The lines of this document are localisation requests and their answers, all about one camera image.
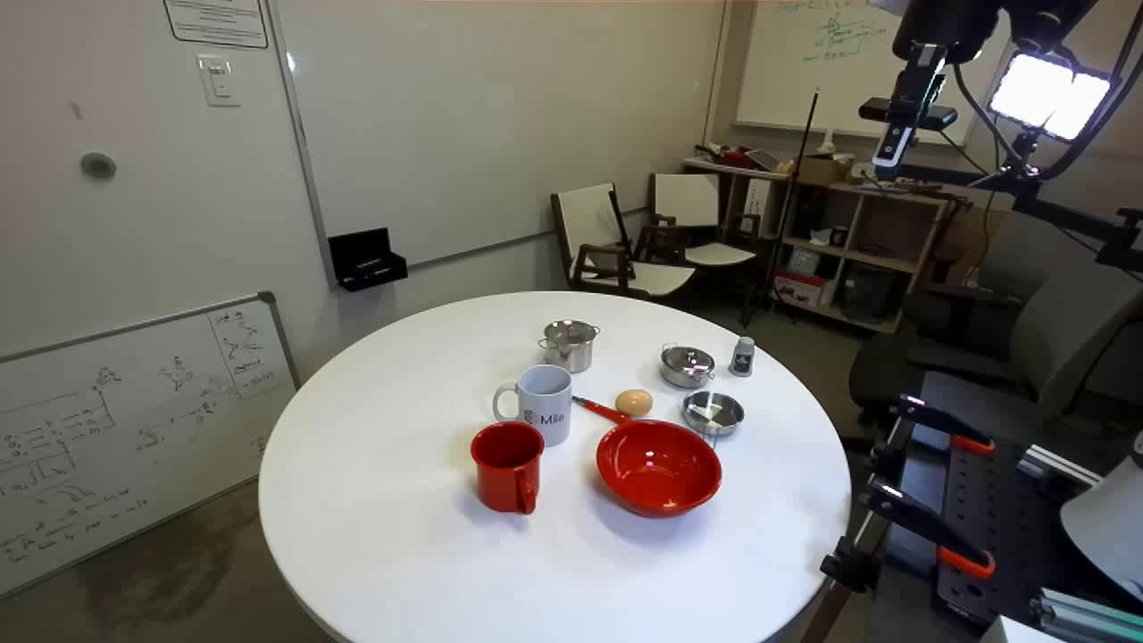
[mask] cardboard box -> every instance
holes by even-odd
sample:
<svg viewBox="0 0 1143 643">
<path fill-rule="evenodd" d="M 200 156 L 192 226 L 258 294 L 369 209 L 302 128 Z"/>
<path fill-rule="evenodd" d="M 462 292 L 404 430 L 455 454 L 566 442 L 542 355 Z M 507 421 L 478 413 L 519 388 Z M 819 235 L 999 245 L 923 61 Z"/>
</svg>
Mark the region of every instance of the cardboard box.
<svg viewBox="0 0 1143 643">
<path fill-rule="evenodd" d="M 801 159 L 798 170 L 798 183 L 807 185 L 829 185 L 846 177 L 846 168 L 833 159 Z"/>
<path fill-rule="evenodd" d="M 829 279 L 806 276 L 778 270 L 774 273 L 774 288 L 782 298 L 793 299 L 802 305 L 816 306 Z"/>
</svg>

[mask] salt shaker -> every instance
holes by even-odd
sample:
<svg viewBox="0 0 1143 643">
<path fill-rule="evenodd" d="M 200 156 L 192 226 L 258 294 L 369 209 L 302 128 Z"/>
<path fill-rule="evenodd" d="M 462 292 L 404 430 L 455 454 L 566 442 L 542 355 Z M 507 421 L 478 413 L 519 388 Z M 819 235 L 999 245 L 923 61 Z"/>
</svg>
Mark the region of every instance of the salt shaker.
<svg viewBox="0 0 1143 643">
<path fill-rule="evenodd" d="M 730 357 L 730 372 L 740 378 L 745 378 L 753 370 L 754 340 L 753 338 L 738 338 L 738 346 L 734 347 L 734 356 Z"/>
</svg>

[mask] sign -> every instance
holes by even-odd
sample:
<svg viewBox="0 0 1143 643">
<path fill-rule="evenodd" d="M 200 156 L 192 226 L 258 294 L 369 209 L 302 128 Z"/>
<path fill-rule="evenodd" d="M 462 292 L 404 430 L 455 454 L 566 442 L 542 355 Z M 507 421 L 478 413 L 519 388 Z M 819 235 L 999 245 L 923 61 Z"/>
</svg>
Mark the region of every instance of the sign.
<svg viewBox="0 0 1143 643">
<path fill-rule="evenodd" d="M 178 40 L 265 49 L 266 24 L 258 0 L 165 0 Z"/>
</svg>

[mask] round white table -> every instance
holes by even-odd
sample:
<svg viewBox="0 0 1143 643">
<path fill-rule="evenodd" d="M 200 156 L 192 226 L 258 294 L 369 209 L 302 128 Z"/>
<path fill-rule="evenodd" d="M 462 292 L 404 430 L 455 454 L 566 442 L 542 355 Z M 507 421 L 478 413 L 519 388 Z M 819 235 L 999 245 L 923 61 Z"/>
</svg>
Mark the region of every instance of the round white table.
<svg viewBox="0 0 1143 643">
<path fill-rule="evenodd" d="M 596 469 L 614 425 L 573 407 L 572 436 L 541 458 L 535 513 L 480 504 L 472 436 L 495 421 L 496 387 L 542 363 L 536 341 L 563 318 L 602 329 L 573 393 L 610 407 L 647 389 L 650 418 L 682 424 L 687 392 L 657 372 L 664 343 L 714 357 L 709 388 L 746 412 L 717 445 L 714 498 L 666 520 L 621 508 Z M 397 321 L 330 361 L 278 420 L 258 490 L 274 561 L 310 614 L 355 643 L 764 641 L 822 585 L 849 474 L 825 412 L 781 364 L 759 351 L 752 377 L 726 370 L 736 341 L 685 312 L 574 291 Z"/>
</svg>

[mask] white mug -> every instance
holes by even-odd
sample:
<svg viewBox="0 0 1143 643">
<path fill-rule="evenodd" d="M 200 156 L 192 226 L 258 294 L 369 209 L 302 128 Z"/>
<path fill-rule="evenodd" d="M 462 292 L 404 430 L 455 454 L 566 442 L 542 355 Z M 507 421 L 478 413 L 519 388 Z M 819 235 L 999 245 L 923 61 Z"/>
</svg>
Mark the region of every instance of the white mug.
<svg viewBox="0 0 1143 643">
<path fill-rule="evenodd" d="M 499 396 L 514 392 L 520 399 L 519 416 L 509 418 L 499 412 Z M 572 431 L 572 375 L 560 367 L 541 364 L 520 376 L 517 384 L 496 389 L 493 415 L 501 423 L 519 420 L 536 428 L 544 436 L 544 448 L 555 447 Z"/>
</svg>

